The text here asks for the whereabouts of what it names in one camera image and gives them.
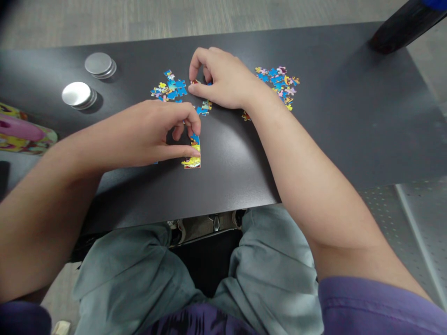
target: lap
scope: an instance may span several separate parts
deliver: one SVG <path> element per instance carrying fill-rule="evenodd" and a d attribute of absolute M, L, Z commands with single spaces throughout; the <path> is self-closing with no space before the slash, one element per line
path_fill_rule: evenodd
<path fill-rule="evenodd" d="M 250 209 L 229 277 L 209 303 L 260 334 L 321 334 L 318 284 L 307 241 L 282 206 Z M 73 291 L 77 334 L 138 334 L 205 296 L 167 248 L 164 224 L 113 231 L 93 245 Z"/>
<path fill-rule="evenodd" d="M 261 334 L 321 334 L 316 270 L 309 245 L 282 206 L 250 209 L 215 306 Z"/>
<path fill-rule="evenodd" d="M 161 317 L 204 301 L 156 224 L 113 231 L 85 258 L 73 296 L 80 300 L 77 334 L 138 334 Z"/>

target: floor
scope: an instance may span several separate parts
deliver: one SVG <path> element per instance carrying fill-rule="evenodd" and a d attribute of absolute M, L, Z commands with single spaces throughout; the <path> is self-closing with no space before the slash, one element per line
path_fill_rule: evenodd
<path fill-rule="evenodd" d="M 0 49 L 32 49 L 385 20 L 406 0 L 18 0 L 0 26 Z M 447 116 L 447 20 L 408 47 Z M 67 265 L 44 305 L 76 325 Z"/>

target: assembled puzzle section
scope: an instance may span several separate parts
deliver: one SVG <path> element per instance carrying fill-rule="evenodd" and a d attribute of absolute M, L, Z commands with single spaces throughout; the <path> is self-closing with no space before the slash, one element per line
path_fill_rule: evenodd
<path fill-rule="evenodd" d="M 196 134 L 193 134 L 190 137 L 191 140 L 191 146 L 200 151 L 200 139 Z M 200 164 L 201 164 L 201 160 L 200 157 L 187 157 L 183 162 L 182 162 L 183 166 L 185 169 L 190 169 L 190 168 L 199 168 Z"/>
<path fill-rule="evenodd" d="M 180 97 L 183 97 L 184 95 L 187 95 L 188 92 L 186 91 L 186 84 L 184 80 L 176 80 L 175 75 L 172 73 L 171 70 L 168 70 L 164 72 L 164 75 L 167 78 L 167 83 L 160 82 L 158 87 L 154 87 L 152 91 L 150 91 L 151 96 L 156 97 L 157 99 L 168 102 L 173 101 L 177 103 L 183 102 L 183 100 L 179 99 Z M 200 83 L 197 80 L 191 81 L 191 84 Z M 196 111 L 197 114 L 200 116 L 207 116 L 210 113 L 210 110 L 212 109 L 213 103 L 209 100 L 204 101 L 202 103 L 201 107 L 197 107 Z M 193 134 L 190 137 L 191 140 L 191 146 L 198 151 L 200 151 L 200 139 L 199 136 L 196 134 Z M 183 167 L 185 169 L 192 169 L 192 168 L 199 168 L 201 166 L 201 159 L 200 157 L 189 157 L 186 158 L 183 162 Z"/>
<path fill-rule="evenodd" d="M 287 69 L 285 67 L 272 68 L 270 71 L 256 67 L 255 71 L 257 77 L 263 82 L 273 85 L 272 90 L 275 91 L 281 98 L 283 103 L 287 106 L 287 109 L 292 111 L 293 96 L 297 92 L 295 87 L 299 85 L 299 78 L 289 77 L 287 75 Z M 242 118 L 245 121 L 251 121 L 250 116 L 246 111 L 242 114 Z"/>

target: metal panel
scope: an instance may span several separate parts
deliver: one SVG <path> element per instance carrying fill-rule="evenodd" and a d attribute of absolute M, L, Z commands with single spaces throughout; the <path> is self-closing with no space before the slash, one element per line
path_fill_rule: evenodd
<path fill-rule="evenodd" d="M 447 309 L 447 177 L 396 186 L 441 303 Z"/>
<path fill-rule="evenodd" d="M 441 306 L 440 297 L 394 187 L 371 188 L 359 194 L 396 255 L 434 303 Z"/>

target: blue cap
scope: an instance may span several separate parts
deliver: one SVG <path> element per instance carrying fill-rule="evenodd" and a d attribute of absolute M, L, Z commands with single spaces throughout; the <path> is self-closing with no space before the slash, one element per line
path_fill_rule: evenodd
<path fill-rule="evenodd" d="M 436 11 L 447 10 L 447 0 L 422 0 L 423 4 Z"/>

